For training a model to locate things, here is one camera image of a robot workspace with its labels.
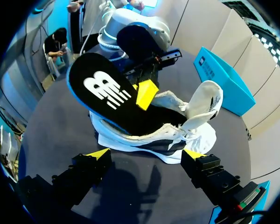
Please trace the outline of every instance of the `metal bolt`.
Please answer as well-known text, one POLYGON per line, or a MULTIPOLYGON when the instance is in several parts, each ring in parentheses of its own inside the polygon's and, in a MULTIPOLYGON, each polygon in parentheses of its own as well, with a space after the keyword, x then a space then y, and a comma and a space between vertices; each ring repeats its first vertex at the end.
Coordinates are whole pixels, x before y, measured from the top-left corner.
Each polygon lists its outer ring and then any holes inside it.
POLYGON ((227 188, 228 187, 228 183, 223 183, 222 184, 222 188, 227 188))

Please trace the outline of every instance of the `yellow triangle marker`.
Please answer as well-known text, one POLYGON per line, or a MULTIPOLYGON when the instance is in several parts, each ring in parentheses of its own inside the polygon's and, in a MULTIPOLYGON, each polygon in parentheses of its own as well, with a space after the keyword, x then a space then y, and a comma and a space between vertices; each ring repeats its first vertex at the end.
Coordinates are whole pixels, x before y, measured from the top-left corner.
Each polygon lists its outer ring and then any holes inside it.
POLYGON ((108 150, 110 150, 110 148, 105 148, 103 150, 100 150, 100 151, 97 151, 97 152, 94 152, 94 153, 90 153, 90 154, 87 154, 86 156, 92 156, 92 157, 96 157, 97 160, 103 155, 105 154, 105 152, 107 152, 108 150))
POLYGON ((200 153, 196 153, 196 152, 193 152, 191 150, 188 150, 188 149, 184 149, 184 151, 189 154, 189 156, 191 156, 194 160, 196 158, 199 158, 200 156, 207 156, 207 155, 204 155, 204 154, 200 154, 200 153))
POLYGON ((157 91, 158 87, 150 79, 140 82, 136 105, 146 111, 157 91))
POLYGON ((136 84, 133 85, 134 89, 137 90, 138 86, 136 84))

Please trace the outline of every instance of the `checkered pattern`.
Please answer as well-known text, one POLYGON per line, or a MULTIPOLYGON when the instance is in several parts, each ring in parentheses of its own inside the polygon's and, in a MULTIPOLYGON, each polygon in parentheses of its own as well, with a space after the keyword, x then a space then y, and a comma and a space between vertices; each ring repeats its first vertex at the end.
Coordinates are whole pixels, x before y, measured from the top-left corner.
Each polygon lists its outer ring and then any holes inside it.
POLYGON ((274 46, 273 43, 267 41, 264 37, 261 37, 259 34, 254 35, 257 37, 258 41, 260 41, 264 45, 264 47, 271 53, 277 65, 280 66, 280 50, 277 48, 277 46, 274 46))

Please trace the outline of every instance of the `new balance logo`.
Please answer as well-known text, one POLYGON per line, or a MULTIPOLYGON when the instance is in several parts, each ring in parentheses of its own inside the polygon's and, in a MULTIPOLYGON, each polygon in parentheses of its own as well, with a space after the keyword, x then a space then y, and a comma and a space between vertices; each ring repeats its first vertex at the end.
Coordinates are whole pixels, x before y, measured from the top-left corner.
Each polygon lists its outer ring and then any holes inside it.
POLYGON ((120 92, 120 85, 114 81, 107 73, 103 71, 97 71, 93 75, 94 78, 86 78, 84 80, 84 86, 92 92, 99 99, 103 100, 107 98, 107 104, 114 110, 119 107, 120 103, 124 103, 124 100, 131 98, 125 90, 120 92))

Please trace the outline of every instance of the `shoe upper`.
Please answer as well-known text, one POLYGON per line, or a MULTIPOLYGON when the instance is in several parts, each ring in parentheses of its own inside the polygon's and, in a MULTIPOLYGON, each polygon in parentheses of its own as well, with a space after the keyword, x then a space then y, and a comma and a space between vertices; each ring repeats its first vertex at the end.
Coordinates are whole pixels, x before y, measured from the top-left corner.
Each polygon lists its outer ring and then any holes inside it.
POLYGON ((90 116, 99 134, 129 146, 139 147, 154 141, 171 140, 172 143, 168 145, 170 150, 184 141, 187 149, 206 153, 216 141, 216 132, 207 122, 218 115, 222 101, 223 90, 213 81, 203 82, 189 103, 183 102, 171 91, 157 94, 152 101, 153 105, 174 110, 187 120, 178 127, 166 123, 155 132, 143 136, 125 134, 98 115, 90 112, 90 116))

